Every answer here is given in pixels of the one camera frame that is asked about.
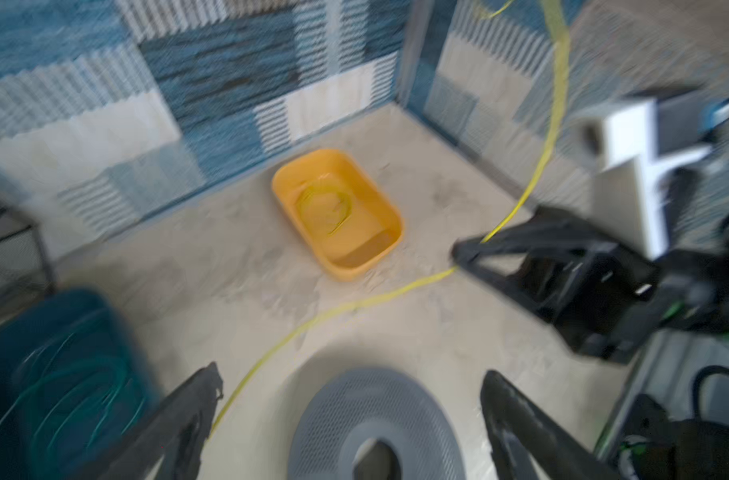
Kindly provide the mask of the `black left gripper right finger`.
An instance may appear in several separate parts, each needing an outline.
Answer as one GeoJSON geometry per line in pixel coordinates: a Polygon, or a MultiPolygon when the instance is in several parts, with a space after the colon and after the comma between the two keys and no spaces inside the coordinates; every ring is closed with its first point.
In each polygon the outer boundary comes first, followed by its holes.
{"type": "Polygon", "coordinates": [[[621,477],[592,456],[502,373],[486,373],[480,402],[498,478],[537,479],[535,464],[552,479],[621,477]]]}

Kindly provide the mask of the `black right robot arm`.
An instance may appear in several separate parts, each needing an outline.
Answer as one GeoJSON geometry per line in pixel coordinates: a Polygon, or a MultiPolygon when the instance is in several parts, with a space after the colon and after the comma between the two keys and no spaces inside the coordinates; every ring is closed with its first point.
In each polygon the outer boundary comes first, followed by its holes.
{"type": "Polygon", "coordinates": [[[729,98],[694,85],[600,104],[582,136],[596,160],[588,217],[541,206],[455,243],[456,266],[554,330],[580,356],[632,366],[593,450],[499,372],[481,405],[502,479],[729,479],[729,214],[713,253],[674,246],[729,98]]]}

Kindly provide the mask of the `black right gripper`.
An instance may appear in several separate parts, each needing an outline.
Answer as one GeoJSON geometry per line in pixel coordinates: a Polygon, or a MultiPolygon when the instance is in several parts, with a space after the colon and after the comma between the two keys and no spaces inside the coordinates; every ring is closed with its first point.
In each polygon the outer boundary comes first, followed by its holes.
{"type": "Polygon", "coordinates": [[[574,354],[616,364],[630,363],[661,329],[708,323],[725,296],[718,256],[672,250],[651,261],[556,207],[539,207],[489,240],[459,240],[451,256],[464,272],[551,324],[574,354]],[[504,254],[526,256],[509,274],[484,266],[504,254]]]}

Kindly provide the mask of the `yellow plastic bin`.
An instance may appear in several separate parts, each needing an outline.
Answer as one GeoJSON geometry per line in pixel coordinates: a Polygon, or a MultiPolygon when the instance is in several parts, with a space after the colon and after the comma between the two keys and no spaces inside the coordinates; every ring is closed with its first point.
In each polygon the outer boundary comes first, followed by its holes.
{"type": "Polygon", "coordinates": [[[402,241],[400,211],[338,149],[304,154],[276,170],[272,193],[320,266],[338,281],[373,269],[402,241]]]}

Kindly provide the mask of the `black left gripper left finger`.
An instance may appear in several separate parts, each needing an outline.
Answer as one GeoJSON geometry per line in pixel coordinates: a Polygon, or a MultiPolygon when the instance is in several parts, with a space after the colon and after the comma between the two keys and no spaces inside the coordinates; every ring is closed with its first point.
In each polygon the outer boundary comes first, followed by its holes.
{"type": "Polygon", "coordinates": [[[212,362],[166,396],[150,416],[84,464],[74,479],[196,479],[224,381],[212,362]]]}

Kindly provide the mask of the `grey perforated cable spool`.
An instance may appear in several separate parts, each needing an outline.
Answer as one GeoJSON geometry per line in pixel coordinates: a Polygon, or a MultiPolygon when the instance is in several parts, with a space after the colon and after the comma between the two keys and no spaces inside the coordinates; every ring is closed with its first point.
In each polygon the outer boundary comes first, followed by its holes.
{"type": "Polygon", "coordinates": [[[437,400],[410,376],[384,367],[350,369],[304,410],[288,454],[290,479],[352,479],[367,441],[396,456],[403,479],[464,479],[454,429],[437,400]]]}

